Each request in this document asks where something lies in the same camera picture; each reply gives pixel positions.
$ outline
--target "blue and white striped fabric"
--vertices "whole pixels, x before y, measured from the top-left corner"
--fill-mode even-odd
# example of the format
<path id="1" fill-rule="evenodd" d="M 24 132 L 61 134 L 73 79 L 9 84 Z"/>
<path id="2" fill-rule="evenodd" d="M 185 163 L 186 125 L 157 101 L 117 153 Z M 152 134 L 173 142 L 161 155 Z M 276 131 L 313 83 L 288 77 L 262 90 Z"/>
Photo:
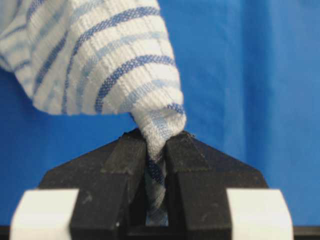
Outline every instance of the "blue and white striped fabric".
<path id="1" fill-rule="evenodd" d="M 1 0 L 0 65 L 49 114 L 131 113 L 148 145 L 149 223 L 166 224 L 162 148 L 186 115 L 156 0 Z"/>

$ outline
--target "white block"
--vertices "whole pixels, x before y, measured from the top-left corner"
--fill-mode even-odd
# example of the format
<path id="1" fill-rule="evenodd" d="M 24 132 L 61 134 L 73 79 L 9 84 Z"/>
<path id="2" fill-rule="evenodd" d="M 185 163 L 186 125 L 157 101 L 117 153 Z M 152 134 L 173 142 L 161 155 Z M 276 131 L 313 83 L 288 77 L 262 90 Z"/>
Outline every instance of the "white block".
<path id="1" fill-rule="evenodd" d="M 26 191 L 11 221 L 10 240 L 71 240 L 78 189 Z"/>
<path id="2" fill-rule="evenodd" d="M 278 189 L 228 188 L 232 240 L 293 240 L 293 226 Z"/>

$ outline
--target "striped cloth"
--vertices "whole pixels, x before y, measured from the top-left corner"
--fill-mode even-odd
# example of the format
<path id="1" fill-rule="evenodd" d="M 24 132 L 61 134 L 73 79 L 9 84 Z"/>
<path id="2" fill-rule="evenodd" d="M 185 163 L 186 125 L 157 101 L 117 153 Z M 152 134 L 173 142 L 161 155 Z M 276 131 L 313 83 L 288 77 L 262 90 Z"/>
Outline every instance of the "striped cloth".
<path id="1" fill-rule="evenodd" d="M 1 0 L 0 66 L 49 114 L 131 113 L 147 141 L 148 222 L 167 223 L 162 148 L 186 115 L 156 0 Z"/>

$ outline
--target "blue backdrop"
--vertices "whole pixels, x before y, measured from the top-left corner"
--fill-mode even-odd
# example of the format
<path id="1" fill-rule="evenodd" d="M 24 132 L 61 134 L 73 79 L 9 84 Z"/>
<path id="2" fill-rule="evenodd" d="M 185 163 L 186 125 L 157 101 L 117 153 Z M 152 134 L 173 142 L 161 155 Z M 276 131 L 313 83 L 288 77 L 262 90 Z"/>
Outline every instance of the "blue backdrop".
<path id="1" fill-rule="evenodd" d="M 320 225 L 320 1 L 159 0 L 181 73 L 186 130 L 260 169 L 296 225 Z M 0 225 L 52 167 L 136 125 L 51 116 L 0 70 Z"/>

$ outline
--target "blue stripe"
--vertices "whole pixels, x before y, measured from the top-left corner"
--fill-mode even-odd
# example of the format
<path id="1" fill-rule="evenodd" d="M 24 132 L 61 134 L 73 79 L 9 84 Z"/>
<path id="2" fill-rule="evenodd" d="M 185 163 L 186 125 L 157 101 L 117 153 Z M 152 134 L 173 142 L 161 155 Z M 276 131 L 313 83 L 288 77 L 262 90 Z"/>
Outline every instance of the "blue stripe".
<path id="1" fill-rule="evenodd" d="M 165 177 L 161 168 L 149 156 L 146 160 L 146 169 L 153 180 L 160 185 L 165 185 Z"/>
<path id="2" fill-rule="evenodd" d="M 26 12 L 26 21 L 30 21 L 32 15 L 37 11 L 37 9 L 45 2 L 45 0 L 33 0 Z"/>
<path id="3" fill-rule="evenodd" d="M 127 22 L 132 19 L 142 18 L 144 16 L 152 16 L 152 15 L 159 16 L 160 15 L 159 9 L 154 7 L 138 7 L 138 8 L 129 9 L 114 15 L 110 19 L 106 19 L 98 23 L 97 25 L 85 31 L 79 37 L 79 39 L 77 40 L 73 48 L 72 55 L 66 70 L 66 79 L 64 83 L 64 91 L 63 91 L 63 99 L 62 99 L 62 113 L 64 114 L 67 113 L 67 89 L 69 87 L 69 73 L 73 65 L 74 56 L 78 53 L 78 50 L 82 46 L 82 44 L 85 41 L 89 40 L 94 35 L 94 33 L 100 32 L 107 28 L 115 27 L 119 23 Z"/>
<path id="4" fill-rule="evenodd" d="M 60 8 L 54 13 L 54 15 L 48 20 L 48 22 L 38 31 L 33 43 L 31 44 L 31 52 L 33 53 L 39 42 L 44 39 L 49 32 L 54 28 L 54 26 L 59 22 L 63 16 L 65 9 L 67 8 L 68 0 L 65 0 Z"/>
<path id="5" fill-rule="evenodd" d="M 5 51 L 4 53 L 3 53 L 3 55 L 5 56 L 5 57 L 9 57 L 11 54 L 13 54 L 13 53 L 15 53 L 15 52 L 17 52 L 17 51 L 19 51 L 19 50 L 22 50 L 22 49 L 24 49 L 26 47 L 26 42 L 25 41 L 23 41 L 23 42 L 17 42 L 15 45 L 13 45 L 11 48 L 9 48 L 7 51 Z"/>
<path id="6" fill-rule="evenodd" d="M 67 36 L 68 36 L 68 31 L 66 31 L 64 33 L 63 37 L 60 39 L 58 44 L 52 49 L 48 58 L 46 59 L 46 61 L 42 65 L 41 69 L 37 73 L 37 75 L 35 77 L 35 84 L 34 84 L 34 88 L 33 88 L 32 97 L 34 97 L 36 95 L 36 93 L 39 89 L 39 86 L 43 82 L 43 80 L 44 80 L 46 74 L 48 73 L 49 69 L 51 68 L 52 64 L 55 62 L 59 52 L 64 48 L 64 46 L 66 44 Z"/>
<path id="7" fill-rule="evenodd" d="M 173 135 L 173 132 L 170 130 L 163 113 L 155 110 L 151 111 L 149 116 L 152 119 L 153 125 L 158 129 L 159 135 L 163 140 L 167 141 Z"/>
<path id="8" fill-rule="evenodd" d="M 13 70 L 12 70 L 12 71 L 15 73 L 15 72 L 23 69 L 24 67 L 29 66 L 30 63 L 31 63 L 31 62 L 30 62 L 29 60 L 24 60 L 24 61 L 18 63 L 15 67 L 13 67 Z"/>
<path id="9" fill-rule="evenodd" d="M 145 32 L 141 34 L 134 34 L 134 35 L 128 35 L 124 36 L 120 39 L 117 39 L 115 41 L 112 41 L 108 43 L 106 46 L 103 46 L 100 48 L 96 54 L 91 57 L 84 67 L 81 70 L 81 78 L 79 79 L 77 86 L 76 86 L 76 107 L 77 111 L 80 112 L 83 105 L 83 94 L 85 91 L 85 88 L 87 86 L 87 78 L 89 74 L 92 72 L 96 64 L 107 54 L 110 54 L 117 50 L 118 48 L 122 47 L 123 45 L 130 45 L 136 41 L 139 40 L 145 40 L 145 39 L 168 39 L 167 33 L 160 32 L 160 31 L 154 31 L 154 32 Z"/>
<path id="10" fill-rule="evenodd" d="M 147 94 L 164 87 L 179 89 L 180 84 L 177 81 L 169 81 L 165 79 L 155 79 L 151 82 L 145 83 L 130 92 L 130 94 L 125 98 L 125 101 L 120 105 L 118 110 L 119 113 L 131 112 L 138 100 L 142 99 Z"/>
<path id="11" fill-rule="evenodd" d="M 81 16 L 87 14 L 95 7 L 99 6 L 100 4 L 103 4 L 105 0 L 91 0 L 89 2 L 86 2 L 79 7 L 77 7 L 70 17 L 69 23 L 70 25 L 74 24 Z"/>
<path id="12" fill-rule="evenodd" d="M 8 38 L 8 37 L 10 37 L 10 36 L 11 36 L 12 34 L 14 34 L 14 33 L 17 33 L 17 32 L 20 32 L 20 31 L 24 30 L 25 28 L 26 28 L 26 25 L 25 25 L 25 24 L 20 25 L 20 26 L 17 26 L 15 29 L 13 29 L 13 30 L 7 32 L 5 35 L 1 36 L 1 37 L 0 37 L 0 41 L 6 39 L 6 38 Z"/>
<path id="13" fill-rule="evenodd" d="M 49 109 L 49 106 L 50 106 L 50 104 L 51 104 L 51 101 L 54 99 L 54 97 L 55 97 L 55 95 L 56 95 L 56 93 L 55 93 L 55 88 L 57 87 L 58 82 L 59 82 L 59 78 L 56 78 L 56 79 L 54 80 L 54 82 L 53 82 L 53 85 L 52 85 L 52 87 L 51 87 L 51 89 L 50 89 L 49 94 L 47 95 L 46 100 L 45 100 L 44 103 L 43 103 L 43 108 L 42 108 L 42 109 L 43 109 L 43 111 L 45 111 L 45 112 L 48 112 L 48 109 Z"/>
<path id="14" fill-rule="evenodd" d="M 19 12 L 19 9 L 21 7 L 21 4 L 22 4 L 22 0 L 18 0 L 17 3 L 16 3 L 16 8 L 15 8 L 15 11 L 14 11 L 12 19 L 14 19 L 17 16 L 17 14 Z"/>
<path id="15" fill-rule="evenodd" d="M 178 114 L 181 114 L 181 115 L 184 115 L 186 112 L 185 112 L 185 108 L 183 105 L 181 104 L 177 104 L 177 103 L 172 103 L 172 104 L 169 104 L 168 106 L 166 106 L 168 109 L 172 109 L 172 110 L 175 110 Z"/>
<path id="16" fill-rule="evenodd" d="M 143 66 L 145 64 L 155 63 L 175 66 L 175 61 L 169 56 L 159 55 L 143 55 L 137 56 L 124 63 L 121 67 L 117 68 L 101 85 L 98 95 L 95 100 L 94 109 L 97 113 L 102 112 L 103 98 L 108 94 L 110 89 L 116 84 L 117 80 L 124 74 L 132 71 L 133 69 Z"/>

